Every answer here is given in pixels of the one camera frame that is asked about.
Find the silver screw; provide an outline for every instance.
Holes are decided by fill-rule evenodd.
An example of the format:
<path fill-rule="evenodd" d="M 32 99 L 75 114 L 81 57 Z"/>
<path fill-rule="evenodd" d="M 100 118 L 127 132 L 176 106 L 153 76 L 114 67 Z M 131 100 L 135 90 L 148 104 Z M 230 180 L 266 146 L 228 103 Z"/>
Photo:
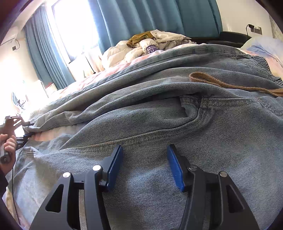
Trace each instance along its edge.
<path fill-rule="evenodd" d="M 69 177 L 70 175 L 71 175 L 71 173 L 69 173 L 69 172 L 63 173 L 63 177 L 65 177 L 65 178 Z"/>
<path fill-rule="evenodd" d="M 100 165 L 95 165 L 95 166 L 92 167 L 93 171 L 99 171 L 100 169 L 101 169 Z"/>
<path fill-rule="evenodd" d="M 195 165 L 190 165 L 189 169 L 192 170 L 192 171 L 196 171 L 198 169 L 198 167 L 195 166 Z"/>
<path fill-rule="evenodd" d="M 220 176 L 222 176 L 222 177 L 227 177 L 228 174 L 227 174 L 226 172 L 222 171 L 222 172 L 220 172 Z"/>

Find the pile of clothes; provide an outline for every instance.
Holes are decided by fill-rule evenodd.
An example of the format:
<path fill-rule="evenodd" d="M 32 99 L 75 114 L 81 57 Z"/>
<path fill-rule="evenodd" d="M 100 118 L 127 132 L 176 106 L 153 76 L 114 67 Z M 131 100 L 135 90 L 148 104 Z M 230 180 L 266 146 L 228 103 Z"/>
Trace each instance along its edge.
<path fill-rule="evenodd" d="M 139 56 L 156 50 L 168 50 L 182 44 L 195 44 L 182 34 L 163 32 L 158 29 L 136 34 L 128 41 L 120 41 L 106 50 L 102 56 L 102 65 L 108 69 L 118 64 L 125 64 Z"/>

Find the window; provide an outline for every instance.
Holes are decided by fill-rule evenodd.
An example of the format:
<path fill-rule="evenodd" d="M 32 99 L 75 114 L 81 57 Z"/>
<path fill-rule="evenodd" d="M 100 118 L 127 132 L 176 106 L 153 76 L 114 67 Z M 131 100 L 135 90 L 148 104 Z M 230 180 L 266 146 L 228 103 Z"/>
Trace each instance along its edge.
<path fill-rule="evenodd" d="M 52 10 L 71 61 L 97 45 L 98 34 L 87 0 L 59 0 Z"/>

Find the white wall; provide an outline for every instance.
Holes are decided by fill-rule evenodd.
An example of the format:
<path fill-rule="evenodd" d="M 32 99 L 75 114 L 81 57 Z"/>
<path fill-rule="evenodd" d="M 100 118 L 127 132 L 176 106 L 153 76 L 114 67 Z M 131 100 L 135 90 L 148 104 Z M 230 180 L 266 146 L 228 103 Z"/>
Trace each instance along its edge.
<path fill-rule="evenodd" d="M 22 33 L 18 37 L 18 50 L 12 50 L 13 46 L 19 47 L 16 41 L 0 46 L 0 124 L 5 116 L 17 112 L 11 101 L 11 93 L 15 92 L 24 98 L 26 85 L 38 80 Z"/>
<path fill-rule="evenodd" d="M 263 36 L 272 37 L 268 12 L 255 0 L 216 0 L 222 20 L 223 31 L 246 34 L 247 24 L 260 26 Z M 251 37 L 260 36 L 248 27 Z"/>

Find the curtain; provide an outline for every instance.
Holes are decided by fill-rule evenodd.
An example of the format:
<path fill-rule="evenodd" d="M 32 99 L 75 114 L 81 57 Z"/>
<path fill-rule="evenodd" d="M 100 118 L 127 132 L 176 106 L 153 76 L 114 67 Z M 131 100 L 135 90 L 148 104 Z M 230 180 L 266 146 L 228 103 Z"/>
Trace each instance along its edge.
<path fill-rule="evenodd" d="M 39 80 L 64 89 L 75 82 L 54 40 L 47 13 L 40 6 L 25 25 L 29 53 Z"/>
<path fill-rule="evenodd" d="M 216 0 L 88 0 L 104 53 L 121 40 L 158 29 L 187 37 L 218 37 Z"/>

